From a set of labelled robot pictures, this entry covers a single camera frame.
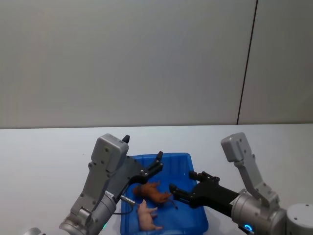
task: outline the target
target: pink toy pig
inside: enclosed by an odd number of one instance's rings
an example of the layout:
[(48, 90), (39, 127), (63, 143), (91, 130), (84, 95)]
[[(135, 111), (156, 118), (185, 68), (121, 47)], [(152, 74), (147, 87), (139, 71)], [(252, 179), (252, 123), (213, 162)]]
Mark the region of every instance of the pink toy pig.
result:
[(142, 203), (138, 207), (138, 218), (139, 218), (139, 227), (142, 231), (150, 231), (150, 230), (160, 230), (163, 227), (158, 227), (153, 224), (152, 218), (155, 218), (156, 214), (151, 214), (152, 212), (156, 212), (156, 208), (147, 208), (146, 200), (143, 200)]

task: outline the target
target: toy animal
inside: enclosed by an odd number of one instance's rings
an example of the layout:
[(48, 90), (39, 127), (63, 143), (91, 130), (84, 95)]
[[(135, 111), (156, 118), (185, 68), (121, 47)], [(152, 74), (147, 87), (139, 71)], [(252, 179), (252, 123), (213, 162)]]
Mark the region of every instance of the toy animal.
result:
[(137, 209), (138, 213), (138, 220), (139, 220), (139, 227), (142, 231), (150, 231), (150, 230), (160, 230), (163, 229), (161, 226), (156, 226), (153, 223), (153, 218), (157, 215), (152, 214), (152, 212), (156, 212), (156, 208), (147, 208), (147, 202), (143, 199), (142, 203), (139, 204)]
[(164, 204), (166, 202), (172, 202), (176, 209), (178, 207), (175, 205), (174, 201), (170, 199), (171, 193), (165, 192), (161, 193), (157, 190), (157, 186), (160, 185), (160, 181), (157, 183), (146, 183), (144, 185), (138, 185), (133, 189), (133, 194), (137, 197), (150, 199), (155, 204)]

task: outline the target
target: white table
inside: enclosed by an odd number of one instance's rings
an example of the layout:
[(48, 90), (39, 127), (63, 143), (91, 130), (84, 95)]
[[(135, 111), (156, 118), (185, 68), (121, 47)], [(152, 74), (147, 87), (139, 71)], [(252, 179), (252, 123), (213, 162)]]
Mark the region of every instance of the white table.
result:
[[(34, 226), (56, 229), (81, 192), (95, 141), (105, 133), (129, 134), (129, 155), (190, 153), (195, 171), (219, 176), (222, 186), (239, 191), (244, 185), (220, 140), (241, 131), (281, 206), (313, 203), (313, 124), (0, 130), (0, 234), (21, 235)], [(243, 235), (230, 218), (205, 210), (206, 234)], [(114, 215), (101, 234), (119, 233), (120, 216)]]

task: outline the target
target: gray wall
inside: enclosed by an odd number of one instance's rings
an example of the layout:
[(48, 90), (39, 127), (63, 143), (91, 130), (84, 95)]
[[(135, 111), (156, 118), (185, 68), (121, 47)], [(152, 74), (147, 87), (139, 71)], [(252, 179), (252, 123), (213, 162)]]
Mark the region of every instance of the gray wall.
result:
[(313, 1), (260, 0), (240, 124), (313, 122)]
[(254, 0), (0, 1), (0, 128), (235, 124)]

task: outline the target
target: blue bin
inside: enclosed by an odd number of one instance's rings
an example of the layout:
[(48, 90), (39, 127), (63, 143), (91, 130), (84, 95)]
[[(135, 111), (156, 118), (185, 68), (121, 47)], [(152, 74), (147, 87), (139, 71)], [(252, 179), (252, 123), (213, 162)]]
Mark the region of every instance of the blue bin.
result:
[[(156, 154), (134, 156), (143, 166), (148, 166)], [(196, 181), (190, 180), (188, 173), (193, 170), (191, 157), (187, 153), (165, 153), (162, 162), (163, 170), (149, 180), (149, 182), (161, 181), (158, 187), (160, 192), (169, 191), (169, 184), (173, 183), (177, 187), (190, 191), (196, 184)], [(133, 199), (137, 203), (141, 203), (142, 199), (133, 195), (133, 188), (137, 184), (132, 185), (125, 192), (125, 196)], [(139, 229), (138, 217), (136, 210), (130, 214), (121, 216), (121, 235), (202, 235), (207, 231), (209, 224), (203, 207), (196, 209), (190, 208), (188, 205), (175, 201), (178, 210), (172, 203), (168, 202), (157, 210), (158, 217), (154, 219), (154, 224), (163, 226), (162, 230), (143, 232)], [(147, 200), (149, 208), (157, 205)], [(130, 206), (122, 202), (122, 212), (127, 212)]]

